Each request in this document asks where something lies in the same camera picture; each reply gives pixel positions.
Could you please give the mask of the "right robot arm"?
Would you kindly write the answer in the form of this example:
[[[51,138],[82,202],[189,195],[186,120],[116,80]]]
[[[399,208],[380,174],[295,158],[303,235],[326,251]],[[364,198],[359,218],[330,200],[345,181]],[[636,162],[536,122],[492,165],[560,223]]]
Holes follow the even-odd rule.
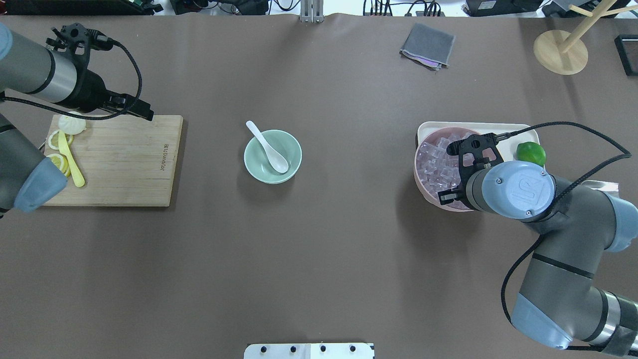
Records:
[[[504,161],[496,149],[509,133],[471,135],[448,145],[461,184],[438,194],[470,209],[519,220],[539,238],[509,322],[530,339],[559,350],[637,356],[637,303],[593,286],[604,252],[637,236],[637,208],[604,191],[550,175],[529,161]]]

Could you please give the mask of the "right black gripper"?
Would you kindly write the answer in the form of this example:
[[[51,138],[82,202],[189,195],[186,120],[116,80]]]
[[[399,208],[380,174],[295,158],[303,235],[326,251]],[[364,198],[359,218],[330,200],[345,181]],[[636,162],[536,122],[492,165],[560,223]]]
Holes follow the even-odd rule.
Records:
[[[504,134],[472,134],[447,146],[447,155],[458,157],[461,184],[451,190],[438,192],[440,205],[460,201],[465,206],[476,206],[473,196],[474,182],[480,172],[503,163],[503,157],[496,148],[501,141],[504,141]]]

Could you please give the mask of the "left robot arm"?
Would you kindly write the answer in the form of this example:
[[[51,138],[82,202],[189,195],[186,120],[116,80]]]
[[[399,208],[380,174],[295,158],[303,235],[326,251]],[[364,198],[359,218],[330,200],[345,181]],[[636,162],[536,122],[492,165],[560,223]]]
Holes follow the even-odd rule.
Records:
[[[2,24],[0,27],[1,102],[16,102],[82,120],[89,112],[106,111],[105,120],[133,115],[152,121],[150,104],[140,99],[142,75],[134,95],[110,91],[100,75],[89,70],[91,51],[120,48],[119,41],[80,23],[54,29],[55,38],[39,45]],[[64,173],[8,118],[0,123],[0,207],[5,214],[14,208],[30,213],[55,197],[67,185]]]

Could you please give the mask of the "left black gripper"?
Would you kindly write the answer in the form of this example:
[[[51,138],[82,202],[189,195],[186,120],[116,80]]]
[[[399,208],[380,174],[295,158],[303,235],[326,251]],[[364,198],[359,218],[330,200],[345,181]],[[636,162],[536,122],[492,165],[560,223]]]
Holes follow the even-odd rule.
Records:
[[[75,111],[89,113],[96,109],[112,114],[132,115],[152,121],[154,112],[150,104],[132,95],[123,95],[110,91],[96,73],[87,70],[79,82],[80,88],[75,96]]]

